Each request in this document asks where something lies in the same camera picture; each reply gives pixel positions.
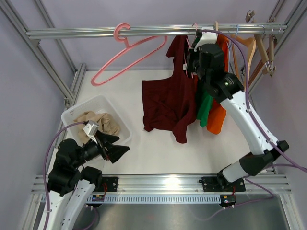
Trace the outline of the beige t shirt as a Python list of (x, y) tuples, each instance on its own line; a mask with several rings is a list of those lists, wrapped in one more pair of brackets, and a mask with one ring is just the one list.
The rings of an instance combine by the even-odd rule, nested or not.
[(119, 137), (120, 133), (120, 125), (113, 118), (111, 114), (108, 113), (94, 113), (93, 111), (86, 111), (80, 114), (78, 117), (74, 119), (74, 122), (84, 122), (84, 121), (95, 121), (98, 123), (98, 130), (102, 133), (114, 135)]

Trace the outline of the green t shirt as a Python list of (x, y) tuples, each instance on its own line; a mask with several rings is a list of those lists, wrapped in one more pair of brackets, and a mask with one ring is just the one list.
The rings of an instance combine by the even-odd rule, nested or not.
[(213, 98), (203, 88), (204, 81), (209, 77), (209, 74), (212, 73), (213, 69), (204, 69), (204, 79), (200, 80), (198, 77), (193, 77), (196, 86), (196, 119), (200, 121), (201, 127), (207, 126), (209, 112), (213, 103)]

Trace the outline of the maroon t shirt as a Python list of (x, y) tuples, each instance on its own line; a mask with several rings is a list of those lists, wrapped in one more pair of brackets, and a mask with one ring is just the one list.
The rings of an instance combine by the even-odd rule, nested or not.
[(188, 47), (187, 36), (176, 36), (166, 53), (173, 59), (172, 75), (142, 81), (144, 130), (171, 131), (181, 144), (187, 142), (188, 125), (196, 120), (195, 82), (183, 70)]

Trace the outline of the thin pink wire hanger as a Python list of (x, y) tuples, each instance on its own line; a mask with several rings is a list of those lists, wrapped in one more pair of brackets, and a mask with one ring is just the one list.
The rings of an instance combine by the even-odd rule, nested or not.
[[(195, 27), (195, 30), (197, 30), (197, 28), (198, 28), (198, 25), (197, 25), (197, 23), (193, 23), (192, 24), (192, 27)], [(191, 47), (190, 46), (190, 43), (189, 43), (189, 39), (188, 38), (186, 38), (186, 43), (187, 43), (187, 45), (188, 45), (188, 49)], [(187, 67), (188, 67), (188, 59), (187, 59), (187, 57), (188, 57), (188, 54), (189, 54), (189, 52), (187, 51), (187, 54), (184, 54), (184, 65), (183, 65), (183, 70), (186, 72), (186, 76), (188, 77), (188, 78), (193, 78), (193, 74), (192, 73), (188, 73), (188, 71), (187, 71)]]

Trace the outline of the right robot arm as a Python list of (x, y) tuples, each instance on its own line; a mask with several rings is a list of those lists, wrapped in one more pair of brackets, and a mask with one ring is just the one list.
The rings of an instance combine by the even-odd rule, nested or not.
[(230, 189), (245, 176), (255, 176), (289, 149), (261, 121), (236, 75), (225, 71), (224, 52), (217, 44), (193, 45), (189, 48), (187, 71), (197, 74), (198, 88), (208, 93), (235, 121), (245, 137), (250, 152), (216, 176), (222, 190)]

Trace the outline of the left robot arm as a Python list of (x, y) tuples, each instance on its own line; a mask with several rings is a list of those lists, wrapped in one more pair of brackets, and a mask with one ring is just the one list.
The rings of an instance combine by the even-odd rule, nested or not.
[(84, 164), (95, 158), (116, 163), (130, 149), (115, 144), (118, 140), (97, 131), (94, 139), (81, 146), (71, 138), (59, 144), (53, 168), (43, 177), (46, 205), (38, 229), (71, 230), (90, 194), (117, 191), (113, 177), (104, 177), (100, 169)]

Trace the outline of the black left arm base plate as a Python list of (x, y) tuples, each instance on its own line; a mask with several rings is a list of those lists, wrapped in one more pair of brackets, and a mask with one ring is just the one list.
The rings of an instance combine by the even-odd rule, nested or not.
[(103, 176), (96, 183), (94, 192), (116, 192), (118, 188), (118, 177), (115, 176)]

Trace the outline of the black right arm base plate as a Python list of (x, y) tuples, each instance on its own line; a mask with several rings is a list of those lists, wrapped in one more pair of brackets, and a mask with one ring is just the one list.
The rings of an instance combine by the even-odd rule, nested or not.
[(242, 178), (234, 182), (228, 182), (226, 179), (218, 176), (204, 176), (198, 180), (203, 187), (204, 192), (245, 192), (245, 183)]

